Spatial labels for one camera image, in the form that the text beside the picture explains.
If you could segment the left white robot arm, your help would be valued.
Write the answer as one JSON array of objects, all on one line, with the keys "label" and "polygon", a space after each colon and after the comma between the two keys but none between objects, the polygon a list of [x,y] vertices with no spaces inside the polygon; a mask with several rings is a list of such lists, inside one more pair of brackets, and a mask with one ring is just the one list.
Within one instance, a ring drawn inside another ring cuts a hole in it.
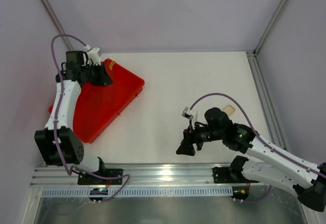
[{"label": "left white robot arm", "polygon": [[105,166],[98,156],[85,152],[82,140],[75,134],[73,119],[78,98],[85,84],[105,87],[112,84],[99,48],[66,52],[66,61],[57,67],[56,97],[44,129],[34,135],[46,165],[63,166],[69,175],[74,169],[81,174],[104,178]]}]

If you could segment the yellow plastic spoon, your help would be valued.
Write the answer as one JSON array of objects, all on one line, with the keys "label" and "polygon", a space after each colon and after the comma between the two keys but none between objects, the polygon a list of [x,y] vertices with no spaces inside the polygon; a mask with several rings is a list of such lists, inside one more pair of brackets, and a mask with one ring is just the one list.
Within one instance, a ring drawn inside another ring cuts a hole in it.
[{"label": "yellow plastic spoon", "polygon": [[110,63],[109,63],[109,69],[112,70],[113,69],[113,66],[116,62],[113,61],[113,60],[110,60]]}]

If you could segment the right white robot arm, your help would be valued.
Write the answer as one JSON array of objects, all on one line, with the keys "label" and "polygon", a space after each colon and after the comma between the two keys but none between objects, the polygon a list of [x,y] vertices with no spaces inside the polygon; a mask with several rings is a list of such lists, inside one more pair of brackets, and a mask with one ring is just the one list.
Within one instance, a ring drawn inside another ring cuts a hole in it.
[{"label": "right white robot arm", "polygon": [[289,153],[252,128],[233,123],[217,107],[205,112],[205,124],[197,122],[196,114],[188,107],[182,116],[189,125],[176,154],[194,156],[204,143],[221,141],[228,149],[241,153],[229,166],[234,181],[262,182],[294,195],[314,211],[325,210],[325,163],[317,165]]}]

